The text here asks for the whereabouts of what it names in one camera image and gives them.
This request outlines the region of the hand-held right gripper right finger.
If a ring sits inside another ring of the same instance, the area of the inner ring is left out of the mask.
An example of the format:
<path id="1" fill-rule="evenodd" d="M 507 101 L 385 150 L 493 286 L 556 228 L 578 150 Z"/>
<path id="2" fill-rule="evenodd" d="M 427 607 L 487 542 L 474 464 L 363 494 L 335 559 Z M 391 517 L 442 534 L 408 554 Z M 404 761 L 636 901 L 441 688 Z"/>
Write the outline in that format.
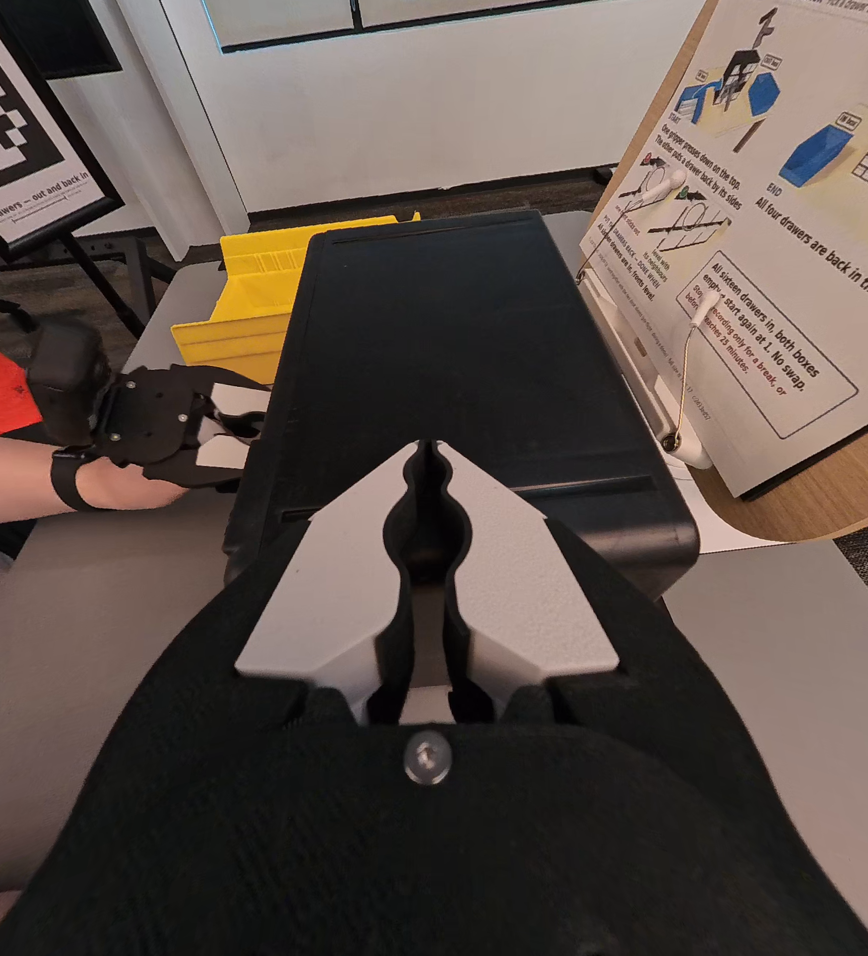
<path id="1" fill-rule="evenodd" d="M 444 442 L 446 493 L 470 526 L 453 573 L 467 675 L 494 702 L 550 678 L 609 673 L 619 656 L 543 513 Z"/>

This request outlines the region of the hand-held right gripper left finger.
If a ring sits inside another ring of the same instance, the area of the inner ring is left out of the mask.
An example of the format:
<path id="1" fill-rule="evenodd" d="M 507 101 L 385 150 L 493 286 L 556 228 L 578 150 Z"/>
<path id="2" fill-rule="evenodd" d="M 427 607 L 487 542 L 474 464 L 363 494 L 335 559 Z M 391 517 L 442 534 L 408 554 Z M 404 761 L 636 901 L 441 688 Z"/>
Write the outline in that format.
<path id="1" fill-rule="evenodd" d="M 438 561 L 433 440 L 410 442 L 314 514 L 235 667 L 338 690 L 357 721 L 398 721 L 415 668 L 412 585 Z"/>

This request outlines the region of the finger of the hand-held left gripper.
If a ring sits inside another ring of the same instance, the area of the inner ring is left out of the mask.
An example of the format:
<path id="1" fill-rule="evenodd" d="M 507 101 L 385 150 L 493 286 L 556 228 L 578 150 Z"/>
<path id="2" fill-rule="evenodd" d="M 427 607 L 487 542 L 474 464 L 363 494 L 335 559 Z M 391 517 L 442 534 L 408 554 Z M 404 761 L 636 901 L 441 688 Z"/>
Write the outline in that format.
<path id="1" fill-rule="evenodd" d="M 210 438 L 199 446 L 196 466 L 204 470 L 241 472 L 246 467 L 251 445 L 241 438 Z"/>
<path id="2" fill-rule="evenodd" d="M 204 400 L 205 435 L 260 435 L 270 392 L 215 382 Z"/>

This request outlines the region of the yellow plastic bin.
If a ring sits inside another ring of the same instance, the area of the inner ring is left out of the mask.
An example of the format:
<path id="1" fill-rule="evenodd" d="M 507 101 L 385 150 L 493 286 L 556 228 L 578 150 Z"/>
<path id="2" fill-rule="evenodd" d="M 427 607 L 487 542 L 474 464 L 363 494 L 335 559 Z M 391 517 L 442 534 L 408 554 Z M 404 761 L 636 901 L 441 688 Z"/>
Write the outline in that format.
<path id="1" fill-rule="evenodd" d="M 273 383 L 310 239 L 335 230 L 395 224 L 392 215 L 225 236 L 227 279 L 209 319 L 172 327 L 184 363 Z"/>

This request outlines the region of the black drawer cabinet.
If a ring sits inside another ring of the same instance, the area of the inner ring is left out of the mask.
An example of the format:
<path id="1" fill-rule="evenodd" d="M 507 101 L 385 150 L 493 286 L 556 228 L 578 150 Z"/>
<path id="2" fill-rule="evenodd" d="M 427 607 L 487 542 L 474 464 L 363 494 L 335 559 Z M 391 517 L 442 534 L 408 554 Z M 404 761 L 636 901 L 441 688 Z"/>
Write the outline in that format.
<path id="1" fill-rule="evenodd" d="M 311 238 L 225 582 L 420 439 L 567 525 L 649 598 L 698 558 L 696 523 L 537 212 Z"/>

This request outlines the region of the person's left forearm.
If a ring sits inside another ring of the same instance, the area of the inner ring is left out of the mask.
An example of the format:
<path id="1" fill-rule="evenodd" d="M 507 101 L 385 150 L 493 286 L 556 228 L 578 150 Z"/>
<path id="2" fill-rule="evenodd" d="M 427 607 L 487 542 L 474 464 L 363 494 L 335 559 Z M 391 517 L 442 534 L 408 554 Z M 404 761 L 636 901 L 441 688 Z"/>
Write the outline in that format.
<path id="1" fill-rule="evenodd" d="M 69 512 L 50 479 L 54 448 L 0 437 L 0 523 Z"/>

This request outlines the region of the person's left hand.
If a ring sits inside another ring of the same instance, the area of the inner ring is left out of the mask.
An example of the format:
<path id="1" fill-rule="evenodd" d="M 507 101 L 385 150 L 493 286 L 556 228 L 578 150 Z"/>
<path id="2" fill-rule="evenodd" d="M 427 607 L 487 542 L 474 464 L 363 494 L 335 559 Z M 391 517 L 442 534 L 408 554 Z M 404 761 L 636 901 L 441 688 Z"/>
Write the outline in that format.
<path id="1" fill-rule="evenodd" d="M 76 488 L 87 504 L 108 510 L 163 508 L 187 493 L 177 484 L 147 479 L 138 465 L 119 468 L 107 458 L 83 465 Z"/>

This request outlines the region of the white poster stand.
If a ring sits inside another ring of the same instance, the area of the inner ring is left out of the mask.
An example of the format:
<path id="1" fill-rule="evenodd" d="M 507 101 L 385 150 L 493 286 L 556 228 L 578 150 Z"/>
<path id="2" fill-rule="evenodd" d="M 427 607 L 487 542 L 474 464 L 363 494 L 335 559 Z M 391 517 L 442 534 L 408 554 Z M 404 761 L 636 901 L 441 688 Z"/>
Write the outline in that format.
<path id="1" fill-rule="evenodd" d="M 662 439 L 674 433 L 679 413 L 678 401 L 658 376 L 644 346 L 591 269 L 583 270 L 579 290 L 659 445 Z M 714 512 L 689 470 L 690 465 L 710 465 L 711 461 L 691 424 L 684 422 L 680 436 L 685 455 L 681 454 L 681 450 L 673 454 L 661 450 L 660 455 L 698 526 L 701 555 L 778 545 L 777 541 L 757 538 L 734 529 Z"/>

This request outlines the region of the black framed marker sign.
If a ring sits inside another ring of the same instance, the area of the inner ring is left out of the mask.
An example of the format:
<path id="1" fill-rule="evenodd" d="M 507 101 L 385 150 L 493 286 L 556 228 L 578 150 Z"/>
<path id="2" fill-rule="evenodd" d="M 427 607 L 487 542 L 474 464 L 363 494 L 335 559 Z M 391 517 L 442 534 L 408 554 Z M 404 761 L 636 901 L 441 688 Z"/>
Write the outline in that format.
<path id="1" fill-rule="evenodd" d="M 124 206 L 0 13 L 0 257 L 14 261 Z"/>

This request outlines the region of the white tethered magnetic pin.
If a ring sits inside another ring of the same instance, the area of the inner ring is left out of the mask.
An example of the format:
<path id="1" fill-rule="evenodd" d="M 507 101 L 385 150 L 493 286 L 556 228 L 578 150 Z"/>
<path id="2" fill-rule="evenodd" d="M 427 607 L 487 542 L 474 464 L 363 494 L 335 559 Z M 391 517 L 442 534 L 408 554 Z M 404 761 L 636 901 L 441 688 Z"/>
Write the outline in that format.
<path id="1" fill-rule="evenodd" d="M 606 242 L 608 238 L 612 235 L 613 231 L 616 229 L 619 222 L 621 222 L 628 212 L 633 210 L 633 207 L 638 207 L 639 209 L 649 207 L 657 202 L 662 201 L 666 196 L 673 190 L 679 189 L 686 181 L 686 174 L 682 170 L 677 170 L 668 175 L 665 175 L 664 178 L 659 181 L 657 185 L 653 188 L 646 191 L 639 191 L 636 195 L 630 195 L 630 201 L 619 213 L 619 216 L 611 223 L 607 232 L 604 233 L 596 244 L 591 249 L 590 253 L 582 261 L 579 269 L 575 274 L 574 283 L 576 286 L 579 286 L 584 279 L 585 273 L 591 261 L 595 257 L 596 252 L 599 248 Z"/>
<path id="2" fill-rule="evenodd" d="M 685 407 L 686 407 L 686 397 L 687 397 L 687 376 L 688 376 L 688 364 L 689 364 L 689 348 L 690 342 L 693 337 L 693 333 L 698 328 L 703 326 L 703 322 L 714 310 L 716 305 L 722 300 L 722 294 L 719 292 L 709 292 L 703 296 L 700 304 L 697 306 L 696 311 L 692 318 L 690 319 L 689 331 L 686 334 L 686 338 L 683 343 L 683 357 L 682 357 L 682 372 L 681 372 L 681 389 L 679 397 L 679 415 L 676 427 L 674 431 L 666 436 L 662 442 L 661 447 L 663 450 L 669 454 L 677 452 L 681 445 L 682 438 L 682 426 L 685 417 Z"/>

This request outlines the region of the wall whiteboard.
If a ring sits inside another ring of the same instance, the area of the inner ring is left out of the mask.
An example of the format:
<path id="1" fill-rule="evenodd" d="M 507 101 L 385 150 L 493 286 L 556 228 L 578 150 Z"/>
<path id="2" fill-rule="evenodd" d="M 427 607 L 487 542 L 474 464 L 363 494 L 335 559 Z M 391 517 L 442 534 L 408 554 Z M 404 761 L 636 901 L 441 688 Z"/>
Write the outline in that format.
<path id="1" fill-rule="evenodd" d="M 577 5 L 578 1 L 201 1 L 223 54 Z"/>

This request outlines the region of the black wall panel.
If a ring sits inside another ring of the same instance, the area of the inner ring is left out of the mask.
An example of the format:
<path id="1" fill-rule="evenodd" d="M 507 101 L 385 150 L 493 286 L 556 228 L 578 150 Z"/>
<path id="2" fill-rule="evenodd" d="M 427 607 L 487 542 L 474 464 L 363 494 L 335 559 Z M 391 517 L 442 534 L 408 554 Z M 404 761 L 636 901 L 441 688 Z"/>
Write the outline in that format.
<path id="1" fill-rule="evenodd" d="M 122 70 L 88 1 L 0 1 L 0 15 L 46 80 Z"/>

